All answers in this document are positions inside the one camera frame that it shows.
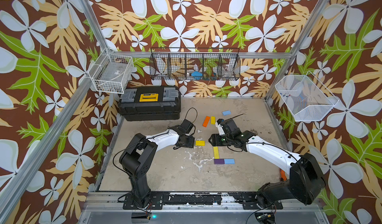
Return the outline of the long yellow block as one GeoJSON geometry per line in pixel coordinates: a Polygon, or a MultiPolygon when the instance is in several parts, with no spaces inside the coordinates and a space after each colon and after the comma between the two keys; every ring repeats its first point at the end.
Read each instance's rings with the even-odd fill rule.
{"type": "Polygon", "coordinates": [[[214,159],[220,159],[219,150],[218,150],[218,147],[216,146],[213,147],[213,155],[214,155],[214,159]]]}

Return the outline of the purple block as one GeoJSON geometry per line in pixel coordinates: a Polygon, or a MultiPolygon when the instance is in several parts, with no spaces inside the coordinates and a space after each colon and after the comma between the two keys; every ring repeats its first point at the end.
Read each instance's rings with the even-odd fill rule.
{"type": "Polygon", "coordinates": [[[214,164],[215,165],[224,165],[225,159],[214,159],[214,164]]]}

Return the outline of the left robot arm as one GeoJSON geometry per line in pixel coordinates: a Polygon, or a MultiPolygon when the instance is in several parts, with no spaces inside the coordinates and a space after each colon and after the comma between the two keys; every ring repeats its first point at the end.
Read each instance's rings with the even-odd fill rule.
{"type": "Polygon", "coordinates": [[[123,172],[129,176],[133,206],[143,209],[149,205],[151,189],[146,173],[156,152],[168,146],[174,150],[193,148],[195,131],[195,125],[185,119],[180,125],[168,127],[161,133],[149,136],[138,133],[133,137],[119,158],[123,172]]]}

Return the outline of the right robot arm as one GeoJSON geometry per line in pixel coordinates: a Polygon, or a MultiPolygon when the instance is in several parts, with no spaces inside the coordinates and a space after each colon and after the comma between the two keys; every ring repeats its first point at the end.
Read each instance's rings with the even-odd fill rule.
{"type": "Polygon", "coordinates": [[[218,119],[217,134],[212,134],[212,146],[235,147],[257,155],[276,165],[289,178],[278,183],[266,183],[257,192],[257,204],[267,208],[280,200],[296,199],[310,205],[326,186],[323,172],[316,158],[287,151],[259,137],[251,131],[241,131],[232,118],[218,119]]]}

